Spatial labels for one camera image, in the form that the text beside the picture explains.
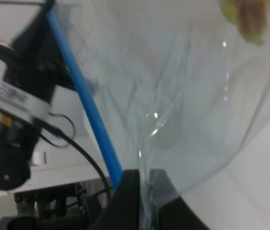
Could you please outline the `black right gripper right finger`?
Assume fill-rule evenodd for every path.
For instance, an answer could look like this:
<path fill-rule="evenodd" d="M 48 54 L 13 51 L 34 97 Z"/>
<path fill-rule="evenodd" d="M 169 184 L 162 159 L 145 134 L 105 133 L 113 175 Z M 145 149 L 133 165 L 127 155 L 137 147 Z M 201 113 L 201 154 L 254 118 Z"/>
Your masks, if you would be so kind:
<path fill-rule="evenodd" d="M 177 192 L 166 170 L 150 171 L 154 230 L 208 230 Z"/>

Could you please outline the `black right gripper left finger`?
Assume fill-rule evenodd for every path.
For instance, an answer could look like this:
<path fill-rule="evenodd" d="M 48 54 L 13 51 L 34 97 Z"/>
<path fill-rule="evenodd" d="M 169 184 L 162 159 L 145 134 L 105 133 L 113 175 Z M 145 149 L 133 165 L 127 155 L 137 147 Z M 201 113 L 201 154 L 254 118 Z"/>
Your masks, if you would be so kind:
<path fill-rule="evenodd" d="M 139 170 L 124 170 L 112 199 L 92 224 L 93 230 L 138 230 Z"/>

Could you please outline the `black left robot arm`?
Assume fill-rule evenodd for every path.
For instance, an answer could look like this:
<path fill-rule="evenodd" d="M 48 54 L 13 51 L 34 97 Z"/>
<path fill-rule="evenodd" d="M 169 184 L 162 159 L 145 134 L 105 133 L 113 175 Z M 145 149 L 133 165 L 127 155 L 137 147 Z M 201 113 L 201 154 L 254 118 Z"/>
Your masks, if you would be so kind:
<path fill-rule="evenodd" d="M 45 124 L 56 86 L 75 90 L 47 19 L 47 0 L 33 21 L 11 43 L 0 39 L 6 70 L 0 81 L 0 190 L 30 179 L 30 160 Z"/>

